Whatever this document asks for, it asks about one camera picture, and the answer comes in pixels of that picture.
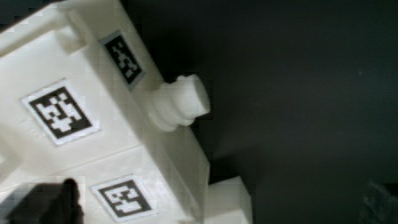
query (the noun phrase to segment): black background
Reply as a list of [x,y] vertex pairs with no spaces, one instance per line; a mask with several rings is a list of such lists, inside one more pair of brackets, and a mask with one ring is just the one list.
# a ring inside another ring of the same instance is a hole
[[[2,2],[2,22],[29,4]],[[397,1],[125,6],[168,81],[203,78],[194,129],[214,178],[244,177],[256,223],[358,223],[368,181],[398,181]]]

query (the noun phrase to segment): white surface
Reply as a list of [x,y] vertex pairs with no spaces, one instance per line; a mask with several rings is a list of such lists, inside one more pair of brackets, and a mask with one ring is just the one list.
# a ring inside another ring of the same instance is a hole
[[200,77],[180,76],[173,84],[164,83],[148,98],[148,115],[155,126],[175,131],[189,126],[196,117],[210,112],[210,100]]
[[240,177],[210,185],[205,224],[253,224],[251,195]]
[[[98,41],[118,30],[146,71],[132,93]],[[143,99],[164,81],[120,2],[52,4],[0,34],[0,43],[0,136],[22,161],[0,183],[0,198],[20,184],[57,176],[75,177],[88,189],[134,173],[153,189],[162,214],[134,223],[192,222],[203,215],[208,161],[191,129],[162,132],[146,117]],[[57,146],[22,99],[61,80],[72,83],[102,131]],[[155,161],[150,168],[144,161]],[[112,223],[89,193],[82,203],[86,223]]]

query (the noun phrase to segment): white cylindrical knob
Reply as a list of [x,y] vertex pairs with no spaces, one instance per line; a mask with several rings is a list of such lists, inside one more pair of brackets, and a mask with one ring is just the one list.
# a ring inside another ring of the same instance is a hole
[[150,117],[157,127],[173,131],[189,126],[196,117],[210,112],[210,100],[203,82],[196,75],[180,76],[173,84],[164,83],[150,99]]

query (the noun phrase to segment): black object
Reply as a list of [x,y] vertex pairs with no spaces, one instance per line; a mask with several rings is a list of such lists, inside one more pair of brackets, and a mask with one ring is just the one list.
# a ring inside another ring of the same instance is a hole
[[73,179],[63,184],[40,184],[8,215],[9,224],[82,224],[79,198]]
[[398,184],[370,183],[361,224],[398,224]]

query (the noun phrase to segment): plastic casing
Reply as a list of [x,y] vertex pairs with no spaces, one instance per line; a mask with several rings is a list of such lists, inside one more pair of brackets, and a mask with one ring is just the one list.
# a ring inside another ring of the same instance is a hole
[[[146,71],[134,86],[123,82],[100,43],[118,31]],[[56,145],[22,99],[61,80],[72,83],[102,130]],[[120,1],[54,3],[2,32],[0,138],[15,168],[2,174],[0,200],[24,183],[73,177],[86,223],[114,223],[91,187],[134,174],[159,213],[127,223],[201,223],[210,169],[201,146],[191,128],[159,130],[144,110],[162,83]]]

